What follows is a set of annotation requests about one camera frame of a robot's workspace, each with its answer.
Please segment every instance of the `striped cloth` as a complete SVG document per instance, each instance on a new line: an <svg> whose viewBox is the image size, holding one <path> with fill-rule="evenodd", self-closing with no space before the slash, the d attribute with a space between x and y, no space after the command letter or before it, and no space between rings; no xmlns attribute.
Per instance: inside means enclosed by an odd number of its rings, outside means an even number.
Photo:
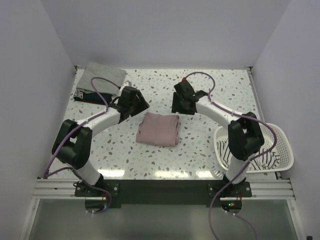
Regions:
<svg viewBox="0 0 320 240"><path fill-rule="evenodd" d="M218 141L216 143L218 154L220 156L220 160L222 164L229 168L231 163L232 154L229 149L228 140ZM257 154L260 154L267 150L266 148L260 148L259 152ZM267 154L264 154L256 159L254 159L249 167L248 171L259 171L259 170L269 170L269 169L276 169L280 162L280 156L277 152L271 151Z"/></svg>

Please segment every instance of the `black cloth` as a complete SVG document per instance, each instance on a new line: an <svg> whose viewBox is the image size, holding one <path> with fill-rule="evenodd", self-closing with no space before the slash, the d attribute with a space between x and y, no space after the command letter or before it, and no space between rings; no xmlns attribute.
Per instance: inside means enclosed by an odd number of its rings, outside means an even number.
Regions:
<svg viewBox="0 0 320 240"><path fill-rule="evenodd" d="M112 101L112 95L108 93L101 93L102 97L106 100L108 104ZM84 92L79 89L75 90L73 99L79 102L85 102L90 104L100 104L105 105L102 99L98 96L96 92Z"/></svg>

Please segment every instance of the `gray folded cloth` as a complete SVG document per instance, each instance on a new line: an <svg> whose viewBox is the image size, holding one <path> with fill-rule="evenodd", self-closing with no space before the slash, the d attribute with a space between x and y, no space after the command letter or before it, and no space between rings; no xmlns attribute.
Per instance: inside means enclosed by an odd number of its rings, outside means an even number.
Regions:
<svg viewBox="0 0 320 240"><path fill-rule="evenodd" d="M101 65L91 61L88 66L86 66L76 89L82 92L90 91L95 93L95 90L91 86L91 79L93 77L102 77L112 81L118 86L121 86L125 81L126 73L127 72L125 70L112 66ZM116 86L102 79L93 80L93 84L98 91L103 94L117 95L119 92L119 89Z"/></svg>

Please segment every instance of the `pink folded cloth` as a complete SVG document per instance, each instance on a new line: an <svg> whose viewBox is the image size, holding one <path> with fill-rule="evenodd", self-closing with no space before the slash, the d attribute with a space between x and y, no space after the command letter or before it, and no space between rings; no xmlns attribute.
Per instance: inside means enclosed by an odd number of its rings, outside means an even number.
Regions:
<svg viewBox="0 0 320 240"><path fill-rule="evenodd" d="M178 115L147 112L136 134L136 142L161 147L175 147L179 142Z"/></svg>

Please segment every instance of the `glass panel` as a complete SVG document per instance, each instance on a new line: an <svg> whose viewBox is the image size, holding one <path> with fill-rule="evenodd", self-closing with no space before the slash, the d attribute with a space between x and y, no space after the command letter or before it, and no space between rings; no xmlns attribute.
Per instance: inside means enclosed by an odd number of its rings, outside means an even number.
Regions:
<svg viewBox="0 0 320 240"><path fill-rule="evenodd" d="M199 205L123 205L92 216L84 200L42 200L31 240L212 240L208 208ZM297 240L285 200L244 201L239 213L256 228L259 240ZM212 210L222 240L253 240L242 220Z"/></svg>

